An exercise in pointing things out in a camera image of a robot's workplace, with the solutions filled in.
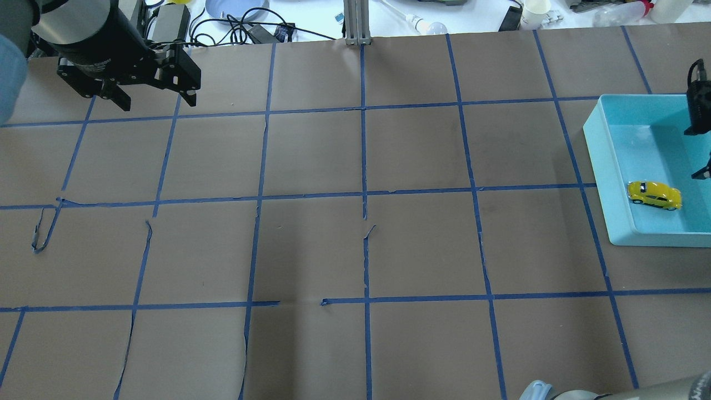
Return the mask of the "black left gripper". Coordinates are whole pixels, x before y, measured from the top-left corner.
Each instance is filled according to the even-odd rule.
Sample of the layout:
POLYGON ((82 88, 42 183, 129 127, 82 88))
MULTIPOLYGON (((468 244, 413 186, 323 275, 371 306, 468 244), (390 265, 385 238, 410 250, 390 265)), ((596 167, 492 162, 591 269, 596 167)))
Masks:
POLYGON ((103 99, 122 111, 131 109, 131 97, 119 84, 148 84, 180 94, 197 106, 202 71, 182 44, 149 49, 137 28, 117 6, 111 6, 99 30, 76 43, 58 44, 57 51, 84 75, 103 81, 103 99))

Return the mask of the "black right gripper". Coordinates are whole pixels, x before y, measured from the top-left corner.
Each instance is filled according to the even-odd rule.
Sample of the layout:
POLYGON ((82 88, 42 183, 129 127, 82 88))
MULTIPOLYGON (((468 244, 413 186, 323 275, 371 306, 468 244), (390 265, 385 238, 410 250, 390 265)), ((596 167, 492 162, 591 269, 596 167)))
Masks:
MULTIPOLYGON (((701 135, 710 132, 710 81, 696 79, 688 83, 687 104, 690 115, 690 127, 684 135, 701 135)), ((711 158, 706 165, 691 175, 692 179, 705 180, 710 178, 711 158)))

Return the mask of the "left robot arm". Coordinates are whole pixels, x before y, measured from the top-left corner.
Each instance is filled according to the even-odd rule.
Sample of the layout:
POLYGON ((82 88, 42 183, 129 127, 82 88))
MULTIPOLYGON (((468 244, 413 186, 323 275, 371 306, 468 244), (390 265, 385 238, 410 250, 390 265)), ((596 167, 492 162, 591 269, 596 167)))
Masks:
POLYGON ((3 1, 2 122, 15 112, 36 47, 59 56, 56 73, 82 98, 102 98, 129 111, 132 99, 124 87, 145 84, 196 106, 202 72, 185 49, 189 12, 178 3, 168 8, 181 13, 176 31, 155 41, 147 36, 143 1, 134 1, 129 12, 120 1, 3 1))

